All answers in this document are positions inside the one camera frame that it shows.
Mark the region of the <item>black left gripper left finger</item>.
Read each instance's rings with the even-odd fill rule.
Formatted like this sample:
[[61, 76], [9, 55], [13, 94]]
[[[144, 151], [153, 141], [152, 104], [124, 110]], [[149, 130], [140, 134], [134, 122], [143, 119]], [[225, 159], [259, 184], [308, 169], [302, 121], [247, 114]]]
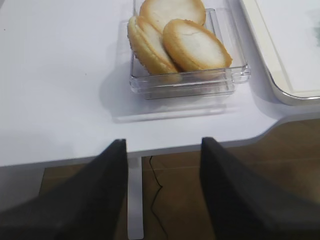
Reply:
[[51, 191], [0, 214], [2, 240], [112, 240], [127, 193], [127, 145], [114, 140]]

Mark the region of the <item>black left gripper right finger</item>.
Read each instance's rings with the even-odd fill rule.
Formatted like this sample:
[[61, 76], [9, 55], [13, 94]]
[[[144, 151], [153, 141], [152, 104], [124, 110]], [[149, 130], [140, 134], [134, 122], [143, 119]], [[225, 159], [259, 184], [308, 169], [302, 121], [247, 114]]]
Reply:
[[320, 206], [242, 164], [212, 137], [201, 142], [200, 183], [218, 240], [318, 240]]

